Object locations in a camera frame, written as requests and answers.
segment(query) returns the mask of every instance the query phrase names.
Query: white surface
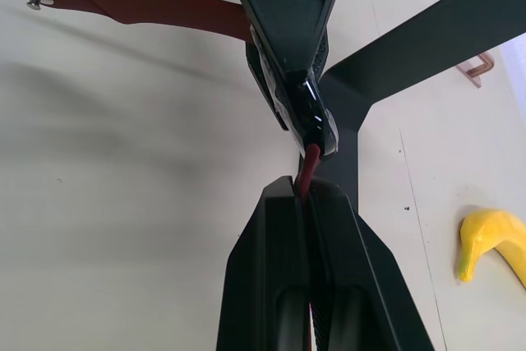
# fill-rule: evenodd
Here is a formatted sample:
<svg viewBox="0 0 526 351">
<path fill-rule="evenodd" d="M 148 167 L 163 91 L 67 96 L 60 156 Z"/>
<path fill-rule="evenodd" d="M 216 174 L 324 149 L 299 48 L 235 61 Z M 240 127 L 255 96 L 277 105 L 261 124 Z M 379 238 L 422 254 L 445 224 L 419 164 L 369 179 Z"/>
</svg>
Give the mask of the white surface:
<svg viewBox="0 0 526 351">
<path fill-rule="evenodd" d="M 434 1 L 338 0 L 329 64 Z M 243 44 L 24 0 L 0 17 L 0 349 L 214 349 L 228 253 L 297 167 Z M 526 140 L 494 55 L 482 89 L 444 72 L 375 105 L 359 136 L 361 214 L 437 350 L 525 348 L 503 261 L 472 284 L 453 273 L 466 206 L 526 216 Z"/>
<path fill-rule="evenodd" d="M 372 0 L 380 32 L 434 1 Z M 496 67 L 480 90 L 451 69 L 376 104 L 360 131 L 361 214 L 397 257 L 436 349 L 526 349 L 526 291 L 505 261 L 490 253 L 471 284 L 454 277 L 466 213 L 499 207 L 526 219 L 526 135 L 500 53 L 491 53 Z M 372 141 L 383 144 L 374 154 Z"/>
<path fill-rule="evenodd" d="M 526 126 L 526 35 L 503 43 L 501 54 Z"/>
</svg>

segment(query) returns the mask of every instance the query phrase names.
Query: dark red plastic arm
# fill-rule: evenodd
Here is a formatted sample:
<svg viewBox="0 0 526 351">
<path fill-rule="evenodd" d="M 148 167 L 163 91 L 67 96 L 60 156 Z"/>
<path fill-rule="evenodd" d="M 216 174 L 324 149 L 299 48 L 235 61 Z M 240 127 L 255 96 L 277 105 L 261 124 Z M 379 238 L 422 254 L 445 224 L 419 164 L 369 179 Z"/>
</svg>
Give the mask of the dark red plastic arm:
<svg viewBox="0 0 526 351">
<path fill-rule="evenodd" d="M 94 12 L 123 24 L 149 22 L 207 30 L 252 43 L 240 4 L 223 0 L 53 0 L 49 7 Z"/>
<path fill-rule="evenodd" d="M 308 198 L 309 190 L 311 189 L 312 177 L 316 167 L 320 164 L 321 148 L 316 144 L 309 144 L 305 149 L 305 159 L 303 160 L 303 166 L 298 176 L 296 177 L 296 189 L 300 201 L 305 203 Z"/>
</svg>

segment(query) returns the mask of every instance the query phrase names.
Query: screw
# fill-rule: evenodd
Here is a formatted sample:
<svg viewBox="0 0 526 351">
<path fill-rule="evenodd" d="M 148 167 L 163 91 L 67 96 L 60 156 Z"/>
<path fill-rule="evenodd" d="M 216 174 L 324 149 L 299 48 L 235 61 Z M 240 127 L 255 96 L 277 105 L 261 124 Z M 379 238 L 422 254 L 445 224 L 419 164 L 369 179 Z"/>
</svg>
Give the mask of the screw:
<svg viewBox="0 0 526 351">
<path fill-rule="evenodd" d="M 26 4 L 31 10 L 40 10 L 40 0 L 29 0 Z"/>
</svg>

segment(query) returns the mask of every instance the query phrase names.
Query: yellow plastic piece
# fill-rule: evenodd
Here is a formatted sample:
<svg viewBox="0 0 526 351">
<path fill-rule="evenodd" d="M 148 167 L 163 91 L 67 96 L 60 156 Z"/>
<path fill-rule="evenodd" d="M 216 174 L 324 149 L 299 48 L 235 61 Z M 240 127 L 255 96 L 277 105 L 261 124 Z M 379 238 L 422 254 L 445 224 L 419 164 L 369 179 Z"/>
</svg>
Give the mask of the yellow plastic piece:
<svg viewBox="0 0 526 351">
<path fill-rule="evenodd" d="M 462 223 L 460 239 L 462 281 L 471 281 L 478 258 L 496 248 L 526 288 L 526 225 L 515 215 L 503 210 L 475 211 Z"/>
</svg>

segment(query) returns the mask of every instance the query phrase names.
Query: dark red strap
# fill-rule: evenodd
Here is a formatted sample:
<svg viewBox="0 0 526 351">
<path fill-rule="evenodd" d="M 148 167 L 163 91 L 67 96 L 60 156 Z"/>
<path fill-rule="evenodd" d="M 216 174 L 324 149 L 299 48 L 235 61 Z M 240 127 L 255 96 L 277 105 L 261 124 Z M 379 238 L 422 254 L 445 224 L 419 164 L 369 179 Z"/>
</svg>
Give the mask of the dark red strap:
<svg viewBox="0 0 526 351">
<path fill-rule="evenodd" d="M 252 42 L 240 4 L 223 0 L 53 0 L 50 7 L 109 16 L 123 24 L 150 22 L 207 30 Z"/>
<path fill-rule="evenodd" d="M 320 163 L 321 149 L 316 144 L 310 144 L 305 150 L 305 159 L 303 166 L 296 178 L 296 189 L 302 203 L 307 201 L 309 189 L 311 188 L 311 180 L 314 177 L 314 171 Z"/>
</svg>

